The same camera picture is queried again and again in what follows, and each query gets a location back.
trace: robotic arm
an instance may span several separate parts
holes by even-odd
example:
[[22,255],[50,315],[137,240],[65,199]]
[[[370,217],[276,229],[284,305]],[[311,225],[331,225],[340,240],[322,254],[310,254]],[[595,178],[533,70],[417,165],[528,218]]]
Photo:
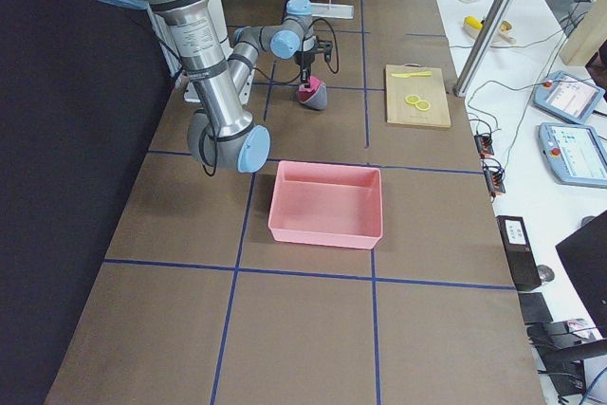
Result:
[[254,173],[266,162],[269,132],[255,125],[243,109],[239,93],[261,51],[277,57],[293,56],[301,69],[302,85],[310,85],[315,54],[330,59],[331,43],[314,36],[308,0],[290,0],[279,26],[241,28],[235,47],[225,58],[209,13],[209,0],[99,0],[129,9],[147,9],[161,16],[174,38],[181,64],[200,99],[192,118],[188,145],[203,166],[232,168]]

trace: metal pole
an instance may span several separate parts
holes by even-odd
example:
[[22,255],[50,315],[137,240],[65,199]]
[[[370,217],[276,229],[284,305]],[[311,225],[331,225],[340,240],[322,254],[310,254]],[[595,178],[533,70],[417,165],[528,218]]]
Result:
[[470,82],[472,81],[472,78],[474,78],[479,66],[481,66],[481,62],[491,45],[491,41],[502,24],[502,17],[506,13],[511,2],[512,0],[493,1],[493,5],[491,5],[487,18],[485,18],[485,22],[483,23],[483,28],[481,28],[481,32],[474,42],[472,51],[464,64],[462,74],[453,88],[453,92],[457,97],[466,96],[466,91],[468,90]]

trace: blue cable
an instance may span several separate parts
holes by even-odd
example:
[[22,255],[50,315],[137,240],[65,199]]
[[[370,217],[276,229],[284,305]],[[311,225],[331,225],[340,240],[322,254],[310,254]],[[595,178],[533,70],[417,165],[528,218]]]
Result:
[[579,405],[581,405],[582,403],[584,403],[586,401],[586,398],[588,398],[588,396],[590,395],[592,388],[595,387],[595,384],[597,384],[598,379],[601,378],[605,372],[607,372],[607,367],[605,367],[603,370],[601,370],[600,373],[597,375],[597,377],[595,377],[595,379],[592,380],[592,383],[590,383],[590,386],[588,387],[588,389],[586,389],[586,392],[584,393],[583,397],[579,401]]

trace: black monitor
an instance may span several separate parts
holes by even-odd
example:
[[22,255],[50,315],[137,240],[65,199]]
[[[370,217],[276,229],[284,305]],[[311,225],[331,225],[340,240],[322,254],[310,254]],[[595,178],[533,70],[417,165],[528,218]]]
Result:
[[600,334],[607,330],[607,211],[557,245],[572,285]]

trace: table surface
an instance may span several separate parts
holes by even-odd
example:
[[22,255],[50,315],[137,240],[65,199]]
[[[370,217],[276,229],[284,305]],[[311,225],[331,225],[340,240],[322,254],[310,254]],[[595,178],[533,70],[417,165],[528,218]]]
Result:
[[[470,52],[469,48],[459,46],[471,46],[473,43],[462,27],[463,19],[468,15],[483,18],[493,0],[468,4],[459,0],[437,2],[459,74]],[[588,78],[589,75],[584,67],[567,66],[556,55],[565,40],[559,24],[563,18],[555,18],[543,0],[514,0],[504,19],[513,26],[511,36],[516,38],[516,46],[545,41],[527,47],[492,47],[467,92],[467,103],[490,113],[499,121],[500,131],[493,135],[493,147],[496,158],[502,164],[507,164],[506,194],[496,198],[493,209],[496,215],[521,216],[536,263],[547,265],[555,271],[556,279],[538,289],[554,321],[584,318],[591,322],[562,267],[555,246],[579,228],[583,217],[607,210],[607,189],[559,184],[543,159],[537,140],[537,126],[542,122],[561,121],[529,104],[531,88],[513,91],[496,83],[487,83],[497,81],[520,88],[557,70],[566,70],[581,78]],[[507,46],[503,41],[494,45]],[[596,109],[607,112],[605,100]],[[469,112],[478,114],[495,128],[492,117],[473,109],[469,109]],[[600,135],[607,137],[606,119],[592,116],[587,123],[593,125]]]
[[[232,30],[280,23],[285,0],[223,3]],[[353,4],[332,21],[341,72],[315,64],[325,111],[257,76],[248,109],[272,149],[256,175],[206,178],[185,144],[193,107],[170,99],[48,405],[543,403],[464,104],[448,96],[446,131],[385,121],[386,64],[454,83],[436,1]],[[275,242],[281,159],[378,167],[376,247]]]

